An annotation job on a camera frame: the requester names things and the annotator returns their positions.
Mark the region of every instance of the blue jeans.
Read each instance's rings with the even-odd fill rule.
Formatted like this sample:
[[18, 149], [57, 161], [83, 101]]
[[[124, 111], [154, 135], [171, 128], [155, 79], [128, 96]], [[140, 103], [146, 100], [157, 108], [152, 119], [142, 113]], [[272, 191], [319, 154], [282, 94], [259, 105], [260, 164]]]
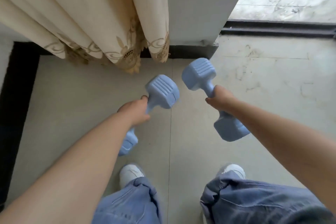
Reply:
[[[229, 171], [210, 181], [201, 206], [208, 224], [336, 223], [307, 189], [242, 180]], [[155, 188], [145, 177], [101, 200], [93, 224], [161, 224]]]

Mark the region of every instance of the forearm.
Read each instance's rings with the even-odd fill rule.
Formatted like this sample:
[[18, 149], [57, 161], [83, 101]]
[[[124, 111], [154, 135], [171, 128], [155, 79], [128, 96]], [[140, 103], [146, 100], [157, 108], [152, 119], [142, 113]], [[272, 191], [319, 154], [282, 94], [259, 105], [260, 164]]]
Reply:
[[90, 223], [131, 121], [116, 113], [78, 140], [0, 215], [1, 223]]
[[336, 213], [336, 143], [319, 132], [234, 100], [229, 112], [302, 184]]

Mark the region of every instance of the curtain fold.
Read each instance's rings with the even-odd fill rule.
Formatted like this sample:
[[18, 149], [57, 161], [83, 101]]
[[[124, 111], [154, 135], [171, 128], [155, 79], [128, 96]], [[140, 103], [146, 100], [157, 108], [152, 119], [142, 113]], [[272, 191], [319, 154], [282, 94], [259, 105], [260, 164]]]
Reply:
[[168, 0], [1, 0], [0, 14], [60, 58], [111, 62], [129, 73], [139, 72], [144, 47], [158, 62], [168, 58]]

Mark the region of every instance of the pant leg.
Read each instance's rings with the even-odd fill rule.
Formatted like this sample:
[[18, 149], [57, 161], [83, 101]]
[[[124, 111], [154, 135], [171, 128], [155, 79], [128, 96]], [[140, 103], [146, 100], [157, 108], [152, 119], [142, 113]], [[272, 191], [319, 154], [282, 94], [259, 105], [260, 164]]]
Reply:
[[201, 206], [209, 224], [336, 223], [308, 189], [242, 180], [234, 171], [206, 185]]
[[92, 224], [126, 223], [162, 223], [156, 190], [146, 177], [134, 179], [122, 190], [104, 197], [92, 220]]

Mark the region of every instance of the cream curtain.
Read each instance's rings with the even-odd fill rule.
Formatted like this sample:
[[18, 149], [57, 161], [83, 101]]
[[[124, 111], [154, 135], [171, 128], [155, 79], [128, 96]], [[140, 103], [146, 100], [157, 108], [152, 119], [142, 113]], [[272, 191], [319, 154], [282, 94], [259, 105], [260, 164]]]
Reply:
[[0, 0], [0, 22], [71, 61], [133, 73], [145, 47], [168, 58], [168, 0]]

